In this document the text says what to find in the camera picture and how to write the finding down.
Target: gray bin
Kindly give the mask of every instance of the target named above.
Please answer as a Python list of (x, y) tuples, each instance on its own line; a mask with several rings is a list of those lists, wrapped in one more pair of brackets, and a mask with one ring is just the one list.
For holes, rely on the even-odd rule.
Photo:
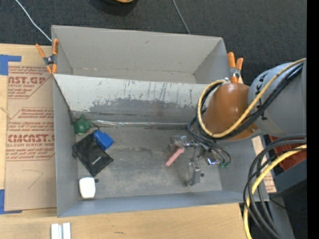
[[(188, 135), (207, 84), (229, 77), (220, 37), (85, 27), (52, 26), (59, 40), (54, 74), (55, 159), (59, 217), (127, 212), (243, 201), (248, 168), (255, 156), (251, 139), (220, 142), (233, 157), (227, 169), (199, 165), (204, 177), (187, 187), (187, 149), (174, 164), (171, 137)], [(83, 136), (72, 120), (81, 115), (104, 121), (114, 140), (113, 162), (95, 178), (96, 195), (83, 200), (79, 179), (89, 176), (72, 156)]]

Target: blue block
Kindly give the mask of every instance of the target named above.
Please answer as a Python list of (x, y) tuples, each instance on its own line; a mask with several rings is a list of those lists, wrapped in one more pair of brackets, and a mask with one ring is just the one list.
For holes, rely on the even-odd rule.
[(110, 138), (106, 133), (103, 133), (99, 130), (96, 130), (93, 134), (93, 137), (96, 143), (105, 151), (107, 150), (112, 144), (113, 139)]

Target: black pouch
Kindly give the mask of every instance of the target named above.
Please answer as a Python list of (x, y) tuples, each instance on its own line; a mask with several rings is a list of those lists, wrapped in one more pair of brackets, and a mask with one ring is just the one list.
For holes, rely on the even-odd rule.
[(92, 134), (72, 146), (73, 155), (78, 156), (94, 177), (113, 159), (96, 143)]

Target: pink object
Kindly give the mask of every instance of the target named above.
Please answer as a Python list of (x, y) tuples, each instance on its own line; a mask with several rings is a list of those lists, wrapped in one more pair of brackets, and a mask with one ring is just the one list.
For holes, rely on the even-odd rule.
[(166, 166), (170, 166), (178, 158), (178, 156), (181, 155), (184, 151), (185, 151), (185, 149), (183, 149), (183, 148), (177, 148), (177, 150), (173, 153), (173, 155), (166, 162)]

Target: white plastic piece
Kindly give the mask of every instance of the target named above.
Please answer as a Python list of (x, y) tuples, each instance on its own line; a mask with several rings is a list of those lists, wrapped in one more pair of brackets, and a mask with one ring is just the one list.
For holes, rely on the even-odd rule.
[(60, 239), (59, 224), (51, 224), (50, 239)]
[(63, 230), (63, 239), (71, 239), (71, 223), (63, 223), (62, 224)]
[(93, 177), (84, 177), (79, 180), (80, 194), (84, 199), (95, 196), (95, 181)]
[(50, 239), (71, 239), (71, 224), (51, 224)]

